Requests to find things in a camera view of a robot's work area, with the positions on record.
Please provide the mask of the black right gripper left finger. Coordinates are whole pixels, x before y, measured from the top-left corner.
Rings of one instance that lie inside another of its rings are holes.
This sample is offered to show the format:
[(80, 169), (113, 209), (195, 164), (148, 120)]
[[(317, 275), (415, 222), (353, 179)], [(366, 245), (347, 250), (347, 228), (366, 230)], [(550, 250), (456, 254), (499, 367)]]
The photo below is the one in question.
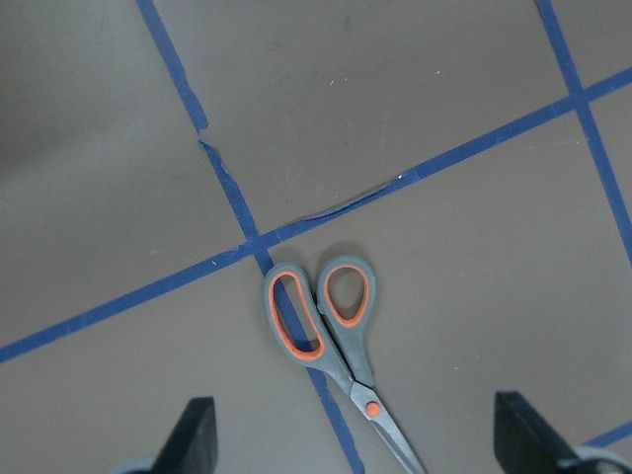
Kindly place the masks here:
[(211, 474), (218, 461), (214, 399), (191, 399), (152, 465), (153, 473)]

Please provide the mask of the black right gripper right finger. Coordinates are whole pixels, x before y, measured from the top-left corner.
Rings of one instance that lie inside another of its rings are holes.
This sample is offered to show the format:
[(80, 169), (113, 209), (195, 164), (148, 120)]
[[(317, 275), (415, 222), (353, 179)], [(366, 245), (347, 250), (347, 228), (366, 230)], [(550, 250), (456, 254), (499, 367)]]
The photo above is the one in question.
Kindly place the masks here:
[(505, 473), (580, 472), (580, 457), (517, 391), (495, 394), (494, 454)]

